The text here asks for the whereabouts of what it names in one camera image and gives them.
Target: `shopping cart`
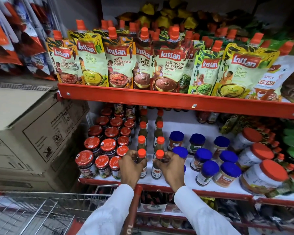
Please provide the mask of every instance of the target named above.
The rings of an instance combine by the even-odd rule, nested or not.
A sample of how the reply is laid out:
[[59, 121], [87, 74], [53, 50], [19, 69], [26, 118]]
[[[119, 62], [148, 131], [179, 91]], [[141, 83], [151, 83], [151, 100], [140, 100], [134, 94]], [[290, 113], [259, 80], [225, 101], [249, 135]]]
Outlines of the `shopping cart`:
[[[0, 192], [0, 235], [75, 235], [117, 186], [98, 186], [94, 194]], [[110, 193], [99, 194], [103, 187], [112, 187]], [[134, 190], [121, 234], [132, 234], [141, 191]]]

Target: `yellow packet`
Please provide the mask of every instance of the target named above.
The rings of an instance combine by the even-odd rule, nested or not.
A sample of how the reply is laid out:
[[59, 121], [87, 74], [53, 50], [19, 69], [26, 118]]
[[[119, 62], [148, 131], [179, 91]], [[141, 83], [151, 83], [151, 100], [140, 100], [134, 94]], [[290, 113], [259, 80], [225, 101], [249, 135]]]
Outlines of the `yellow packet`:
[[211, 95], [245, 98], [279, 53], [278, 50], [229, 43]]
[[75, 40], [85, 84], [108, 87], [107, 59], [101, 35], [79, 33]]

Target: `teekhi lehsun mirch chutney pouch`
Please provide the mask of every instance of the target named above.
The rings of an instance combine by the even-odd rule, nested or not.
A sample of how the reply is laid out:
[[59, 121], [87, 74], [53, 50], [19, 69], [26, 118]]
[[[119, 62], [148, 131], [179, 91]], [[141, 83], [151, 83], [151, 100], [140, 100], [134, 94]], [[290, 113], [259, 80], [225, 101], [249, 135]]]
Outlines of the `teekhi lehsun mirch chutney pouch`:
[[179, 92], [180, 80], [188, 62], [189, 48], [181, 45], [179, 27], [173, 27], [168, 41], [152, 43], [151, 90]]
[[278, 50], [229, 43], [211, 95], [245, 98], [278, 56]]
[[54, 39], [47, 38], [47, 47], [59, 82], [85, 84], [75, 41], [63, 39], [58, 30], [53, 34]]
[[109, 86], [106, 55], [103, 50], [101, 35], [79, 33], [74, 39], [86, 85]]
[[136, 47], [132, 37], [117, 36], [115, 27], [109, 27], [109, 38], [103, 37], [108, 64], [110, 87], [133, 89], [133, 69]]

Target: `small sauce bottle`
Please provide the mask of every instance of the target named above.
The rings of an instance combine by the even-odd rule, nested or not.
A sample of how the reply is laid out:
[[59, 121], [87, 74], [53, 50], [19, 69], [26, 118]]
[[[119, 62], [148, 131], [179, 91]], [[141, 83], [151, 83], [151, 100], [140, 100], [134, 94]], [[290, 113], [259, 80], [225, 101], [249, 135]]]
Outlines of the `small sauce bottle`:
[[[144, 158], [146, 158], [146, 150], [145, 149], [139, 149], [138, 150], [138, 158], [136, 163], [140, 163]], [[140, 177], [144, 178], [147, 174], [147, 165], [144, 167], [144, 169], [142, 170]]]
[[[163, 161], [163, 156], [165, 155], [165, 152], [163, 150], [158, 150], [156, 152], [156, 159], [159, 161]], [[152, 170], [151, 170], [151, 176], [155, 179], [158, 180], [162, 176], [162, 171], [160, 170], [159, 167], [155, 163], [152, 164]]]

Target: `plastic jar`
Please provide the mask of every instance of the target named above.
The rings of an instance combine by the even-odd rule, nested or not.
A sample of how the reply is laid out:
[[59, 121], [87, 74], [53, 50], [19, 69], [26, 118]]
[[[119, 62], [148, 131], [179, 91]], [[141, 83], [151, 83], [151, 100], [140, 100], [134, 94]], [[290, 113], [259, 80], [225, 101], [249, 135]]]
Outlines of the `plastic jar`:
[[213, 150], [212, 150], [212, 158], [218, 159], [221, 152], [227, 150], [230, 145], [230, 140], [223, 136], [218, 136], [214, 140]]
[[168, 150], [172, 151], [173, 148], [182, 146], [184, 134], [180, 131], [173, 131], [169, 137]]
[[95, 160], [96, 167], [98, 168], [99, 175], [102, 178], [106, 178], [111, 175], [109, 167], [109, 158], [106, 155], [100, 155]]
[[212, 153], [208, 149], [200, 148], [196, 151], [193, 160], [191, 161], [191, 168], [194, 171], [200, 171], [203, 164], [212, 158]]
[[117, 150], [117, 142], [112, 138], [107, 138], [101, 142], [100, 148], [102, 154], [112, 158]]
[[127, 127], [123, 127], [121, 130], [120, 130], [120, 134], [121, 136], [126, 136], [129, 138], [129, 145], [132, 144], [132, 136], [131, 136], [131, 129], [130, 128], [127, 128]]
[[84, 142], [84, 147], [92, 152], [94, 158], [97, 158], [101, 155], [100, 140], [98, 137], [93, 136], [87, 138]]
[[118, 145], [122, 146], [129, 146], [129, 138], [126, 136], [121, 136], [120, 138], [118, 138]]
[[103, 130], [102, 127], [100, 125], [94, 125], [91, 126], [88, 129], [88, 136], [89, 137], [98, 137], [100, 139], [100, 141], [103, 140]]
[[216, 160], [216, 163], [218, 164], [218, 166], [221, 166], [224, 162], [232, 162], [232, 163], [236, 163], [237, 160], [239, 159], [239, 157], [231, 151], [223, 151], [219, 158]]
[[242, 174], [242, 170], [232, 162], [224, 162], [220, 170], [214, 175], [213, 181], [221, 187], [229, 185]]
[[256, 163], [261, 163], [265, 159], [273, 159], [273, 152], [264, 144], [256, 142], [244, 149], [239, 154], [237, 165], [243, 170], [247, 170]]
[[112, 138], [117, 140], [119, 138], [119, 130], [117, 127], [111, 126], [105, 129], [105, 136], [106, 138]]
[[257, 130], [246, 127], [230, 144], [231, 151], [239, 152], [240, 150], [251, 146], [255, 142], [260, 142], [261, 139], [262, 136]]
[[94, 156], [91, 151], [81, 151], [76, 156], [75, 162], [83, 177], [93, 178], [94, 176], [96, 176], [97, 168], [94, 165]]
[[100, 116], [96, 119], [96, 122], [99, 126], [101, 126], [103, 129], [106, 129], [109, 127], [109, 118], [107, 116]]
[[241, 187], [254, 195], [264, 195], [282, 185], [288, 179], [286, 170], [272, 160], [263, 160], [242, 174]]
[[123, 157], [127, 153], [128, 150], [129, 150], [128, 146], [125, 146], [125, 145], [119, 146], [117, 148], [117, 155], [119, 157]]
[[188, 153], [194, 155], [197, 149], [204, 146], [206, 138], [204, 135], [195, 133], [192, 134], [191, 138], [189, 139], [189, 145], [187, 147]]
[[207, 161], [203, 164], [202, 169], [197, 174], [195, 180], [198, 185], [206, 186], [210, 182], [211, 178], [219, 171], [219, 166], [214, 161]]
[[111, 158], [111, 160], [109, 162], [109, 166], [110, 166], [111, 171], [112, 171], [112, 176], [116, 180], [121, 179], [121, 171], [120, 171], [120, 167], [119, 167], [119, 159], [121, 159], [121, 157], [115, 156], [115, 157]]

